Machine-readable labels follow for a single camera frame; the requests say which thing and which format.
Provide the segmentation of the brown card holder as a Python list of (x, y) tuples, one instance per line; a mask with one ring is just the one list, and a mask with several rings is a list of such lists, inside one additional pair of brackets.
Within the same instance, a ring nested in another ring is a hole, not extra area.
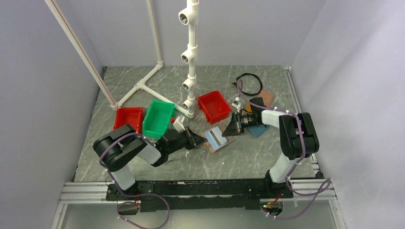
[(214, 153), (235, 141), (233, 136), (223, 137), (222, 133), (224, 131), (224, 125), (217, 125), (202, 132), (202, 137), (207, 140), (204, 145), (210, 150), (211, 153)]

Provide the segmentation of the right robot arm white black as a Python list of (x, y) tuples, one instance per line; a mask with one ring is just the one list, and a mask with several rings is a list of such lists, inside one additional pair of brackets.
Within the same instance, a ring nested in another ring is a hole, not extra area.
[(288, 187), (288, 180), (299, 163), (319, 150), (319, 140), (309, 113), (292, 113), (265, 107), (261, 97), (249, 100), (251, 112), (232, 113), (231, 121), (222, 136), (244, 133), (246, 128), (269, 125), (279, 129), (281, 155), (275, 165), (266, 172), (263, 192), (275, 198), (282, 188)]

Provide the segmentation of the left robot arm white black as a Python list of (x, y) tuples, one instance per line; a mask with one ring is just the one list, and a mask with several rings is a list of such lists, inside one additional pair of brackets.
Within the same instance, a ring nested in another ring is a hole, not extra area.
[(185, 127), (181, 131), (169, 128), (153, 143), (126, 124), (96, 140), (93, 150), (99, 156), (99, 164), (119, 186), (118, 194), (124, 200), (132, 200), (138, 191), (138, 182), (128, 166), (132, 159), (139, 157), (158, 167), (168, 161), (170, 154), (183, 148), (192, 150), (205, 142), (206, 138)]

